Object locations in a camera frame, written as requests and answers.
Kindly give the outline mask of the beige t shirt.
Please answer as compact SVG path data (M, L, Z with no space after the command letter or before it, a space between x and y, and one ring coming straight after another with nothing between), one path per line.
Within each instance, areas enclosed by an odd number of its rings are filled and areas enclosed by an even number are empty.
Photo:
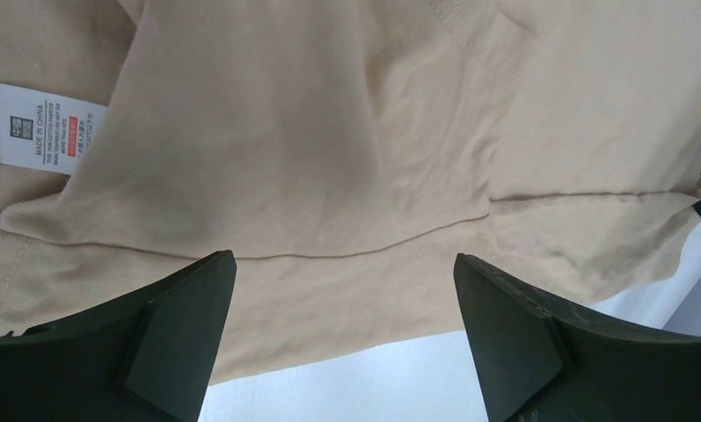
M593 303L698 223L701 1L0 1L0 84L107 107L0 164L0 335L231 250L213 382L459 330L459 253Z

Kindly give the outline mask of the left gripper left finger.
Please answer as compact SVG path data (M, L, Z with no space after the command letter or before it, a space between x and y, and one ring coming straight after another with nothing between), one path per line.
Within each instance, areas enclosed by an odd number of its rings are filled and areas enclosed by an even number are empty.
M213 253L95 307L0 336L0 421L195 421L234 290Z

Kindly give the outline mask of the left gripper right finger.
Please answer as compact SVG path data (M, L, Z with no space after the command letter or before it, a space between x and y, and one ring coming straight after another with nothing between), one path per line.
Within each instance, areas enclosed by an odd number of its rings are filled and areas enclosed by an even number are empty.
M701 421L701 337L626 322L459 254L456 294L491 421Z

